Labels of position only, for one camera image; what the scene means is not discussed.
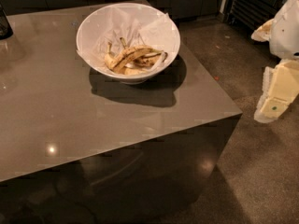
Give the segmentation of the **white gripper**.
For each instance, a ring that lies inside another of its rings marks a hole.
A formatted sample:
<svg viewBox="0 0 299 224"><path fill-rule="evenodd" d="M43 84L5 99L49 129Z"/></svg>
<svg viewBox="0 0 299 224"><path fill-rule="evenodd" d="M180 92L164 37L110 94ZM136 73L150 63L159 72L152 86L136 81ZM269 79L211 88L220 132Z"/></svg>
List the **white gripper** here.
<svg viewBox="0 0 299 224"><path fill-rule="evenodd" d="M263 95L254 119L261 123L277 120L299 94L299 0L287 0L274 19L256 29L251 38L269 41L270 52L282 60L263 73Z"/></svg>

